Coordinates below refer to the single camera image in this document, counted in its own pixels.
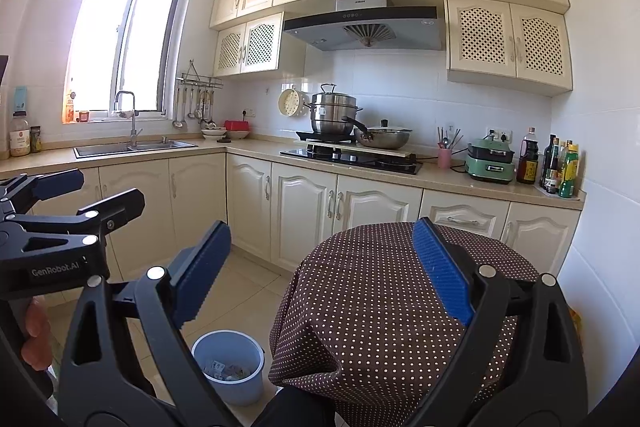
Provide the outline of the person's left hand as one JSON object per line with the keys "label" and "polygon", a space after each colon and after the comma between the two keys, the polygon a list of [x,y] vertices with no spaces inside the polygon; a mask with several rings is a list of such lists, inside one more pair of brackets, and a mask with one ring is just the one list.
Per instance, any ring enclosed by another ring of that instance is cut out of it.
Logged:
{"label": "person's left hand", "polygon": [[40,297],[32,298],[25,313],[27,339],[22,347],[23,361],[35,371],[44,371],[53,360],[50,346],[51,325]]}

